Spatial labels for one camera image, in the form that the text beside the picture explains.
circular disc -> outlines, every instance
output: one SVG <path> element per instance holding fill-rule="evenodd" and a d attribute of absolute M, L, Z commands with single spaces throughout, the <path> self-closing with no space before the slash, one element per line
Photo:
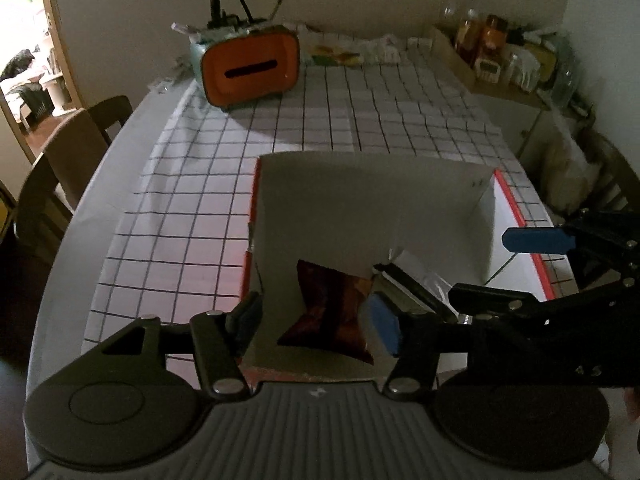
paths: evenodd
<path fill-rule="evenodd" d="M 475 386 L 462 372 L 436 394 L 446 435 L 499 465 L 542 471 L 593 457 L 609 422 L 607 402 L 590 386 Z"/>

chair backrest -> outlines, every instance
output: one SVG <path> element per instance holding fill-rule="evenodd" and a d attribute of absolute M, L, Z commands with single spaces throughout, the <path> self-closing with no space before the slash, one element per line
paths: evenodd
<path fill-rule="evenodd" d="M 593 191 L 582 206 L 598 211 L 640 212 L 640 178 L 618 149 L 590 128 L 580 131 L 575 140 L 589 162 L 602 165 Z"/>
<path fill-rule="evenodd" d="M 100 129 L 84 108 L 69 114 L 42 147 L 73 209 L 107 149 Z"/>
<path fill-rule="evenodd" d="M 41 154 L 24 181 L 14 217 L 18 242 L 52 264 L 72 214 L 55 195 L 58 179 Z"/>
<path fill-rule="evenodd" d="M 127 122 L 132 113 L 133 108 L 126 95 L 110 97 L 89 108 L 89 115 L 100 128 L 100 132 L 107 144 L 111 144 L 107 129 L 115 123 L 120 123 L 120 126 L 124 126 L 124 123 Z"/>

desk lamp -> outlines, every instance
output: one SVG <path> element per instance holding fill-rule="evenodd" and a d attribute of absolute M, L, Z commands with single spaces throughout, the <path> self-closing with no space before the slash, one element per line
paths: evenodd
<path fill-rule="evenodd" d="M 207 30 L 191 41 L 196 79 L 209 103 L 223 108 L 284 92 L 298 80 L 296 35 L 270 20 L 254 19 L 245 1 L 240 3 L 245 20 L 222 11 L 220 0 L 211 0 Z"/>

tablecloth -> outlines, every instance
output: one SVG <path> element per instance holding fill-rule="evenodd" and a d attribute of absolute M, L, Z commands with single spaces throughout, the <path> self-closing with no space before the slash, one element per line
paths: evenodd
<path fill-rule="evenodd" d="M 282 96 L 224 112 L 195 82 L 158 132 L 104 261 L 82 352 L 136 317 L 184 323 L 238 302 L 257 157 L 326 150 L 464 160 L 504 173 L 529 226 L 538 194 L 475 98 L 408 57 L 398 65 L 301 66 Z M 576 292 L 567 260 L 543 255 L 556 296 Z M 196 385 L 188 356 L 167 368 Z"/>

white checkered tablecloth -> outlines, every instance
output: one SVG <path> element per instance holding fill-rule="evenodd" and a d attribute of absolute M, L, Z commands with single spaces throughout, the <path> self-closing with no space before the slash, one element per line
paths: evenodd
<path fill-rule="evenodd" d="M 538 194 L 462 87 L 425 66 L 302 66 L 295 88 L 225 113 L 195 82 L 159 139 L 114 234 L 82 351 L 134 318 L 185 323 L 238 302 L 257 157 L 325 150 L 402 153 L 501 168 L 530 226 L 548 226 Z M 576 292 L 564 257 L 543 255 L 556 296 Z M 196 384 L 193 363 L 167 367 Z"/>

